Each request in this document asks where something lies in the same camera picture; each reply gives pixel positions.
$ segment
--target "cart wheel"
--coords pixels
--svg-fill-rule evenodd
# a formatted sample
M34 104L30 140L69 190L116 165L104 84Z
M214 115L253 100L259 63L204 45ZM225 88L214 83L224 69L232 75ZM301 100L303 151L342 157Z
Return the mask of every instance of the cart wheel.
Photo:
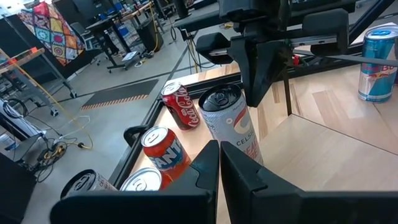
M50 114L51 116L58 116L59 112L57 109L51 108Z
M74 98L77 97L77 92L76 92L75 90L72 90L72 91L69 93L69 95L70 95L70 98L74 99Z

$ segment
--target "colorful blanket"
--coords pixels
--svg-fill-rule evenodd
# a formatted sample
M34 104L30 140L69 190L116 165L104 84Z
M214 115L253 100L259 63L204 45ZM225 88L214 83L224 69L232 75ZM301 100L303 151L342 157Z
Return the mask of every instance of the colorful blanket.
M33 9L22 10L18 17L62 65L84 50L82 41L53 5L42 2Z

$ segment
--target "coca-cola logo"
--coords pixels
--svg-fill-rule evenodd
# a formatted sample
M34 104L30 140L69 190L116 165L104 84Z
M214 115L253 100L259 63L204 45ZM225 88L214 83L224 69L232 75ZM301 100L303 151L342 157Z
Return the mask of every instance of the coca-cola logo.
M187 90L180 88L174 93L174 96L175 102L181 108L181 114L190 118L188 125L195 127L199 123L199 117Z

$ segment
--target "black floor mat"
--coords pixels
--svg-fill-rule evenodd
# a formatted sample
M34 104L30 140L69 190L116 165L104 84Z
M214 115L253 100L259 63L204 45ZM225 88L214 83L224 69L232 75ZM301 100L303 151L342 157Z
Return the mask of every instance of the black floor mat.
M89 110L102 106L125 103L132 100L147 98L158 80L149 80L112 90L95 93L80 109Z

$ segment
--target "gray floor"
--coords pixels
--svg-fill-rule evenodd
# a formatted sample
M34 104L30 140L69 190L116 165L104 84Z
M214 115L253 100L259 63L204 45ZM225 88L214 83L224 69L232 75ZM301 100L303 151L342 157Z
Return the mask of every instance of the gray floor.
M386 13L395 12L396 9L398 9L398 7L396 7L397 5L398 4L394 3L394 6ZM368 7L369 3L366 3L362 8L357 9L358 13L350 17L351 21L358 19L361 13ZM387 21L377 21L375 24L385 22ZM214 26L200 30L195 39L203 34L211 32L222 32L227 37L236 35L232 29L225 30L220 29L218 26ZM161 50L154 55L154 58L147 60L141 67L131 67L128 71L121 69L113 70L112 74L109 74L106 67L111 64L110 62L102 62L100 66L97 66L95 63L87 66L84 71L79 73L77 77L70 82L79 95L85 96L74 100L67 100L69 98L69 92L66 88L62 88L54 94L54 98L61 101L60 104L73 118L79 116L90 117L91 121L87 125L86 130L89 132L94 142L94 148L90 150L79 149L76 146L70 146L68 148L67 153L55 164L54 170L49 178L43 183L36 185L23 223L49 223L49 211L54 203L59 200L63 186L78 172L84 169L94 169L104 177L109 178L127 149L127 144L122 137L123 131L130 126L140 125L142 123L144 116L147 114L150 106L168 79L195 73L194 68L192 68L192 71L189 68L182 70L183 68L189 67L190 62L188 60L188 54L185 51L187 45L182 41L180 34L177 33L178 39L176 42L172 42L169 30L163 35L163 38L164 45ZM207 62L207 60L201 57L201 62L204 63ZM208 63L204 66L209 67L212 66L212 64ZM159 81L146 99L80 111L80 107L92 96L92 94L90 94L92 92L123 85L125 83L139 82L142 79L151 79L151 77L158 78ZM34 110L31 115L41 119L56 129L70 120L70 118L67 118L62 113L55 118L51 117L49 115L49 109L46 107ZM42 129L47 129L44 124L34 119L28 118L28 120ZM86 118L77 118L77 120L79 120L81 124L86 123ZM62 134L67 134L76 129L78 128L71 123L59 131ZM47 136L56 137L53 131L49 131ZM79 142L83 142L86 145L90 144L87 135L83 131L68 136L68 138L73 137L78 138ZM28 160L33 160L35 158L35 155L43 148L43 144L38 143L34 148L35 149L29 153Z

